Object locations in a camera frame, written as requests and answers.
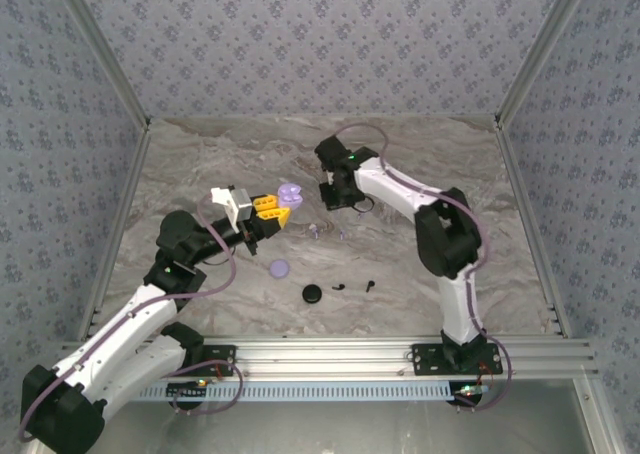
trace black disc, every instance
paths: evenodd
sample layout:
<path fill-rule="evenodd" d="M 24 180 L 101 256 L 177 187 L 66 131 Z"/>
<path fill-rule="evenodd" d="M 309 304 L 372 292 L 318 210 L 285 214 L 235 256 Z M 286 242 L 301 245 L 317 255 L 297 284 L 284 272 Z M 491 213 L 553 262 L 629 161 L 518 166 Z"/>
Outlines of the black disc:
<path fill-rule="evenodd" d="M 315 304 L 322 298 L 322 289 L 315 284 L 309 284 L 302 290 L 302 298 L 309 304 Z"/>

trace marble surface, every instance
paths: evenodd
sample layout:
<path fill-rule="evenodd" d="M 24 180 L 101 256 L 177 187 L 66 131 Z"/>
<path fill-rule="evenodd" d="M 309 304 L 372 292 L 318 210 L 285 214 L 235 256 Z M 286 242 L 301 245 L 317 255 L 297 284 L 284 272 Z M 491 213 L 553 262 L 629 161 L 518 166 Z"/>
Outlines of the marble surface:
<path fill-rule="evenodd" d="M 190 302 L 178 320 L 213 334 L 436 334 L 442 326 L 435 278 L 420 263 L 411 223 L 382 203 L 358 218 L 353 210 L 327 212 L 318 191 L 324 179 L 313 148 L 336 127 L 337 117 L 154 120 L 151 142 L 126 224 L 103 312 L 120 308 L 153 263 L 155 238 L 172 210 L 195 212 L 208 189 L 234 184 L 250 195 L 275 193 L 283 182 L 303 188 L 303 206 L 286 229 L 236 253 L 231 287 Z M 462 189 L 490 231 L 493 257 L 477 278 L 479 312 L 489 331 L 551 332 L 536 270 L 526 242 L 495 135 L 447 118 L 369 118 L 385 129 L 389 162 L 443 189 Z M 379 150 L 375 132 L 341 136 L 351 148 Z M 211 207 L 210 218 L 224 215 Z M 310 225 L 319 228 L 314 239 Z M 340 239 L 340 231 L 345 234 Z M 270 277 L 270 263 L 286 259 L 286 279 Z M 221 256 L 210 259 L 220 262 Z M 225 282 L 228 264 L 202 266 L 203 286 Z M 365 292 L 367 282 L 376 285 Z M 323 298 L 306 304 L 302 288 L 318 284 Z M 339 283 L 342 291 L 333 290 Z"/>

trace wallpaper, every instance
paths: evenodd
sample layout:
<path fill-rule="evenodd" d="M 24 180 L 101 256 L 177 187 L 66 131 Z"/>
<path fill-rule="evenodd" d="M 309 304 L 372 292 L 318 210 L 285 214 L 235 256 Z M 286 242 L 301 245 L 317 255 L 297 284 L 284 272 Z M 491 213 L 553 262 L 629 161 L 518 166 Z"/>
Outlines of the wallpaper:
<path fill-rule="evenodd" d="M 640 452 L 640 0 L 582 0 L 509 127 L 576 336 Z"/>
<path fill-rule="evenodd" d="M 61 0 L 0 0 L 0 452 L 22 377 L 77 335 L 137 141 Z"/>
<path fill-rule="evenodd" d="M 554 0 L 87 0 L 147 113 L 492 113 Z"/>

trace robotic arm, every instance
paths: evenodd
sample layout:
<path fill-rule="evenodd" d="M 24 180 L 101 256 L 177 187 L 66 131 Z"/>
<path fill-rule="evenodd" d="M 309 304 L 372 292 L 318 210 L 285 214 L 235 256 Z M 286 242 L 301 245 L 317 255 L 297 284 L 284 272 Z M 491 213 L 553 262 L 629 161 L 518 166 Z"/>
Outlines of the robotic arm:
<path fill-rule="evenodd" d="M 216 232 L 229 247 L 244 243 L 254 255 L 258 241 L 280 231 L 291 211 L 278 207 L 276 196 L 250 198 L 244 189 L 233 187 L 212 189 L 211 199 L 227 214 L 212 224 Z M 87 452 L 106 422 L 150 383 L 181 367 L 215 359 L 203 346 L 203 337 L 178 322 L 137 352 L 189 299 L 168 298 L 132 311 L 154 298 L 197 292 L 206 276 L 196 264 L 222 252 L 222 246 L 186 211 L 171 212 L 163 219 L 156 244 L 155 262 L 127 304 L 74 353 L 52 369 L 37 365 L 23 380 L 22 418 L 45 389 L 58 384 L 26 426 L 58 453 Z M 89 351 L 91 357 L 81 363 Z M 223 375 L 231 375 L 231 370 Z"/>
<path fill-rule="evenodd" d="M 328 176 L 328 181 L 320 184 L 320 194 L 328 210 L 353 207 L 369 194 L 397 209 L 415 225 L 418 256 L 438 280 L 444 316 L 441 332 L 444 355 L 458 372 L 477 365 L 485 350 L 486 338 L 478 333 L 471 321 L 465 285 L 465 276 L 477 262 L 481 245 L 480 234 L 473 222 L 454 206 L 391 179 L 378 154 L 367 147 L 352 152 L 332 136 L 322 141 L 315 153 Z M 389 166 L 387 169 L 415 186 L 442 192 Z M 464 194 L 456 188 L 442 194 L 468 206 Z M 477 312 L 473 273 L 470 282 L 472 304 Z"/>

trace purple cable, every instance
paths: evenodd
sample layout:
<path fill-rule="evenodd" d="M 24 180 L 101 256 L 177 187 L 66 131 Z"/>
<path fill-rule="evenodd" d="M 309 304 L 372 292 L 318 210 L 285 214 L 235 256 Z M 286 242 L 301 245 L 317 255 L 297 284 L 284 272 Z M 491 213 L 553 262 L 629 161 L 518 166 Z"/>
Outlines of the purple cable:
<path fill-rule="evenodd" d="M 207 231 L 209 231 L 209 233 L 213 236 L 213 238 L 220 245 L 220 247 L 222 247 L 222 250 L 226 254 L 227 258 L 229 259 L 229 266 L 231 267 L 231 274 L 229 276 L 229 279 L 227 279 L 227 281 L 224 284 L 222 284 L 221 286 L 213 288 L 213 289 L 210 289 L 208 291 L 194 292 L 194 293 L 189 293 L 189 294 L 170 294 L 170 295 L 158 296 L 158 297 L 154 297 L 152 299 L 149 299 L 148 301 L 145 301 L 142 304 L 134 307 L 130 311 L 131 316 L 125 316 L 125 317 L 121 318 L 118 322 L 116 322 L 113 326 L 111 326 L 111 328 L 107 332 L 105 332 L 104 335 L 100 339 L 98 339 L 93 346 L 91 346 L 89 349 L 87 349 L 87 351 L 80 357 L 80 359 L 78 359 L 78 362 L 76 362 L 75 366 L 82 366 L 83 363 L 86 362 L 87 359 L 89 359 L 91 357 L 91 355 L 94 352 L 96 352 L 98 350 L 98 348 L 100 346 L 102 346 L 102 344 L 104 344 L 107 341 L 107 339 L 109 339 L 118 329 L 120 329 L 120 327 L 122 327 L 122 325 L 125 322 L 127 322 L 129 319 L 135 317 L 135 315 L 138 312 L 140 312 L 144 308 L 150 306 L 151 304 L 154 304 L 154 303 L 160 302 L 160 301 L 169 301 L 169 300 L 172 300 L 172 299 L 174 299 L 174 300 L 175 299 L 199 299 L 201 297 L 206 297 L 206 296 L 210 296 L 212 294 L 217 294 L 218 292 L 221 292 L 221 291 L 225 290 L 227 287 L 229 287 L 229 285 L 231 285 L 231 283 L 233 282 L 233 280 L 236 277 L 236 261 L 233 258 L 233 255 L 231 254 L 231 251 L 229 250 L 229 246 L 227 246 L 227 244 L 224 242 L 224 239 L 222 239 L 220 234 L 218 234 L 218 232 L 213 228 L 213 226 L 202 215 L 201 206 L 206 200 L 208 200 L 210 198 L 211 198 L 211 195 L 207 195 L 207 196 L 203 197 L 202 200 L 198 203 L 196 211 L 197 211 L 198 218 L 200 219 L 200 222 L 202 223 L 202 225 L 205 227 L 205 229 Z M 42 404 L 42 402 L 60 384 L 62 384 L 69 376 L 71 376 L 71 374 L 73 374 L 75 369 L 76 369 L 75 367 L 71 367 L 69 370 L 67 370 L 66 372 L 61 374 L 55 381 L 53 381 L 47 388 L 45 388 L 45 390 L 42 391 L 42 393 L 36 398 L 36 400 L 33 401 L 33 404 L 31 404 L 29 406 L 29 409 L 27 409 L 27 412 L 25 412 L 24 417 L 22 418 L 22 421 L 20 422 L 20 428 L 18 430 L 18 439 L 21 442 L 33 441 L 33 439 L 34 439 L 33 437 L 26 437 L 25 436 L 27 424 L 29 424 L 29 421 L 31 420 L 31 416 L 33 416 L 33 413 L 36 411 L 38 406 L 40 406 L 40 404 Z"/>
<path fill-rule="evenodd" d="M 466 293 L 467 293 L 467 309 L 469 310 L 469 317 L 471 318 L 471 323 L 473 324 L 473 327 L 476 328 L 476 330 L 480 333 L 480 335 L 482 335 L 488 341 L 493 342 L 504 353 L 504 358 L 505 358 L 505 361 L 507 362 L 507 382 L 506 382 L 506 385 L 505 385 L 504 389 L 500 392 L 500 394 L 498 394 L 495 398 L 493 398 L 492 400 L 490 400 L 489 402 L 487 402 L 485 405 L 483 405 L 481 407 L 476 407 L 468 399 L 465 399 L 465 398 L 463 398 L 461 396 L 455 396 L 455 397 L 456 397 L 456 399 L 458 399 L 460 401 L 464 401 L 465 403 L 469 404 L 471 406 L 470 409 L 473 409 L 475 411 L 484 411 L 484 410 L 490 409 L 491 407 L 495 406 L 498 402 L 500 402 L 504 398 L 504 396 L 507 394 L 507 392 L 509 391 L 509 388 L 511 387 L 511 378 L 512 378 L 513 374 L 512 374 L 512 369 L 511 369 L 511 367 L 512 367 L 511 366 L 511 357 L 509 356 L 509 353 L 507 352 L 506 347 L 504 346 L 504 344 L 502 344 L 502 342 L 500 342 L 498 339 L 496 339 L 492 335 L 488 334 L 484 329 L 482 329 L 480 327 L 480 324 L 478 324 L 478 320 L 476 318 L 475 311 L 473 310 L 473 291 L 472 291 L 472 288 L 471 288 L 470 277 L 471 277 L 471 274 L 473 274 L 474 272 L 476 272 L 479 269 L 481 269 L 482 267 L 484 267 L 487 264 L 487 262 L 489 261 L 489 256 L 490 256 L 490 252 L 491 252 L 490 251 L 490 243 L 489 243 L 489 234 L 487 233 L 486 229 L 484 228 L 484 226 L 482 225 L 480 220 L 464 204 L 462 204 L 462 203 L 460 203 L 460 202 L 456 201 L 455 199 L 452 199 L 452 198 L 450 198 L 448 196 L 445 196 L 444 194 L 441 194 L 440 192 L 432 191 L 430 189 L 424 189 L 424 188 L 422 188 L 420 186 L 415 186 L 412 183 L 410 183 L 408 181 L 405 181 L 404 179 L 396 176 L 393 173 L 393 171 L 388 169 L 387 168 L 387 162 L 385 160 L 385 154 L 387 152 L 387 148 L 389 147 L 389 136 L 380 127 L 374 126 L 373 124 L 367 124 L 366 122 L 356 122 L 356 123 L 353 123 L 353 124 L 347 124 L 346 126 L 342 126 L 340 129 L 338 129 L 336 132 L 334 132 L 333 135 L 337 136 L 338 134 L 346 131 L 347 129 L 351 129 L 353 127 L 367 127 L 367 128 L 370 128 L 370 129 L 373 129 L 373 130 L 377 131 L 383 137 L 384 145 L 382 146 L 382 151 L 380 151 L 380 165 L 382 166 L 382 169 L 384 170 L 384 172 L 391 179 L 396 181 L 401 186 L 404 186 L 407 189 L 411 189 L 412 191 L 417 192 L 418 194 L 426 194 L 428 196 L 435 197 L 436 199 L 440 199 L 443 202 L 451 204 L 452 206 L 455 206 L 456 208 L 458 208 L 459 210 L 464 212 L 467 215 L 467 217 L 469 217 L 469 219 L 471 219 L 471 221 L 476 225 L 476 227 L 478 229 L 478 232 L 480 233 L 480 239 L 482 241 L 482 246 L 484 247 L 484 249 L 483 249 L 482 254 L 481 254 L 480 258 L 478 259 L 478 262 L 476 263 L 476 265 L 473 266 L 471 269 L 467 270 L 466 273 L 465 273 L 465 279 L 464 280 L 465 280 Z"/>
<path fill-rule="evenodd" d="M 198 409 L 197 411 L 187 411 L 185 409 L 180 409 L 178 407 L 178 398 L 180 397 L 180 394 L 182 394 L 182 392 L 186 390 L 186 389 L 179 389 L 178 392 L 176 392 L 176 395 L 173 396 L 173 401 L 171 402 L 171 405 L 173 406 L 173 409 L 176 411 L 176 414 L 181 413 L 181 414 L 186 414 L 187 416 L 205 416 L 209 414 L 218 414 L 219 412 L 223 412 L 223 411 L 226 411 L 227 409 L 231 409 L 233 406 L 237 404 L 238 400 L 240 399 L 240 396 L 242 395 L 242 387 L 244 386 L 244 379 L 242 377 L 242 372 L 240 371 L 240 369 L 238 369 L 238 366 L 236 366 L 235 364 L 232 364 L 231 362 L 224 361 L 222 359 L 212 359 L 210 361 L 204 361 L 199 364 L 194 364 L 193 366 L 178 369 L 177 371 L 174 371 L 171 374 L 167 374 L 164 377 L 179 376 L 180 374 L 186 374 L 187 372 L 191 372 L 201 367 L 216 366 L 216 365 L 227 366 L 228 368 L 233 370 L 236 374 L 238 374 L 238 390 L 236 391 L 236 395 L 233 396 L 233 399 L 231 399 L 222 407 L 216 407 L 215 409 Z"/>

